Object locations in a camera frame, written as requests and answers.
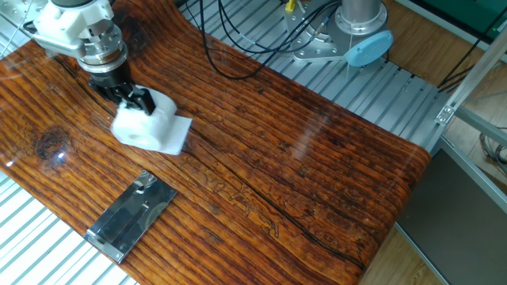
wooden table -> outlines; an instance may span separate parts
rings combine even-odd
[[[121,265],[141,283],[357,283],[430,156],[268,68],[219,76],[172,2],[114,10],[136,82],[193,118],[183,153],[117,142],[88,74],[31,42],[0,66],[2,170],[81,235],[142,169],[177,189]],[[258,67],[209,42],[224,72]]]

green panel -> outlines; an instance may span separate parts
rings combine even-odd
[[[423,2],[446,13],[479,33],[484,32],[507,6],[507,1],[505,0],[423,0]],[[494,39],[498,34],[496,28],[506,19],[506,16],[502,17],[487,35]]]

blue cap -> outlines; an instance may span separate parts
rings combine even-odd
[[[356,44],[343,56],[351,67],[362,67],[382,56],[393,44],[391,31],[383,31]]]

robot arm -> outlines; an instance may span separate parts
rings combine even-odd
[[[111,21],[108,0],[50,0],[33,22],[37,43],[74,57],[90,73],[89,85],[107,101],[151,115],[155,104],[147,89],[135,87],[128,66],[127,45]]]

wooden floor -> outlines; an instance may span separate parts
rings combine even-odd
[[[440,285],[406,239],[392,229],[360,285]]]
[[[395,0],[386,0],[384,3],[389,10],[388,26],[395,36],[390,53],[391,61],[427,82],[438,85],[471,44]],[[480,50],[473,51],[458,72],[477,62],[482,53]],[[506,91],[505,78],[507,65],[501,64],[486,76],[471,97]],[[507,95],[470,101],[465,105],[492,124],[507,127]],[[484,156],[478,131],[460,120],[453,120],[445,135],[488,176],[494,178],[496,183],[499,181],[507,184],[507,178],[496,164]],[[503,184],[499,184],[499,187],[507,188]],[[360,284],[440,284],[440,281],[404,237],[393,229]]]

